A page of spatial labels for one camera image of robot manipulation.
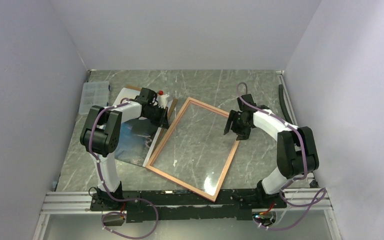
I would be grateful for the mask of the landscape photo print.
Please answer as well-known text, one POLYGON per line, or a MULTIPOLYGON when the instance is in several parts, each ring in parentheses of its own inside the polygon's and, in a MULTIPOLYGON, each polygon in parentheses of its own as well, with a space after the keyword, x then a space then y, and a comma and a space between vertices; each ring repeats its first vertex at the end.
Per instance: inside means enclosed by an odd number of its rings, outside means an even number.
MULTIPOLYGON (((168 109, 170 118, 174 110, 168 109)), ((146 118, 132 119, 121 124, 119 143, 114 151, 117 161, 144 167, 166 129, 156 127, 146 118)))

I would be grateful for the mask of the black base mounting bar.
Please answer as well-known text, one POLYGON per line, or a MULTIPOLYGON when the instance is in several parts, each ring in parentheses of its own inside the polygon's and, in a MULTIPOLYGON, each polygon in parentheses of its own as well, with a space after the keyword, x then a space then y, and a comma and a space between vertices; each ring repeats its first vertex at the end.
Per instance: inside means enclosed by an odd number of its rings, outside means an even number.
POLYGON ((278 194, 267 195, 256 188, 222 189, 215 201, 210 201, 190 190, 123 191, 126 202, 91 195, 92 211, 126 212, 128 223, 141 223, 159 219, 204 220, 229 219, 248 221, 269 208, 284 209, 286 203, 278 194))

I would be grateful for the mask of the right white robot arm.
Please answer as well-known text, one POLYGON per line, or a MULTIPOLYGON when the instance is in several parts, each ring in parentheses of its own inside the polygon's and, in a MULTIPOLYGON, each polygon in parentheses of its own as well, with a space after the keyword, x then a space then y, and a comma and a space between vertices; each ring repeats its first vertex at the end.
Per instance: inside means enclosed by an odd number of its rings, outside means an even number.
POLYGON ((231 110, 224 134, 233 132, 236 140, 250 137, 258 128, 276 141, 276 168, 261 180, 255 202, 262 208, 273 203, 275 196, 287 184, 306 178, 319 167, 313 132, 309 127, 298 127, 275 115, 264 105, 258 106, 251 94, 237 98, 239 110, 231 110))

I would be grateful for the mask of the aluminium rail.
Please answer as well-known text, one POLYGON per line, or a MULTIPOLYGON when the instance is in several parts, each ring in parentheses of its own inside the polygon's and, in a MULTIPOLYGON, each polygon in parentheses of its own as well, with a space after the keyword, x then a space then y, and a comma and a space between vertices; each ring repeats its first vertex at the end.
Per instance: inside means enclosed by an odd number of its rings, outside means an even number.
MULTIPOLYGON (((284 197, 295 205, 309 203, 321 188, 287 188, 284 197)), ((333 210, 329 194, 325 193, 320 202, 314 204, 310 210, 333 210)), ((103 214, 109 211, 91 210, 92 197, 87 191, 48 192, 44 198, 40 213, 43 215, 62 214, 103 214)), ((287 210, 305 210, 304 207, 287 206, 287 210)))

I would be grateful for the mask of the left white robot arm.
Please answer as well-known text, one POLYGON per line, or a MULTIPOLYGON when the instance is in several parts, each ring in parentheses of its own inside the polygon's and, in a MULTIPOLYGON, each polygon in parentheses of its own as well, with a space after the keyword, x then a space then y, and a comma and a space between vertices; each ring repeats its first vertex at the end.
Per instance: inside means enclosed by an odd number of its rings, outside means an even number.
POLYGON ((97 195, 110 210, 119 209, 124 198, 115 159, 122 125, 137 120, 158 129, 168 129, 172 101, 163 91, 123 88, 112 105, 90 107, 79 141, 94 161, 97 195))

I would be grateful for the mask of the clear plastic organizer box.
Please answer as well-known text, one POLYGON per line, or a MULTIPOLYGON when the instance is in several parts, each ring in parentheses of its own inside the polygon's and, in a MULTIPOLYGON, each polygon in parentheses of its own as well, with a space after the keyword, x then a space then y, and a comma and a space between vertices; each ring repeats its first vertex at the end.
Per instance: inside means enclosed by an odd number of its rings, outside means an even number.
POLYGON ((111 86, 109 81, 85 82, 82 88, 79 115, 86 115, 92 106, 107 107, 109 105, 111 86))

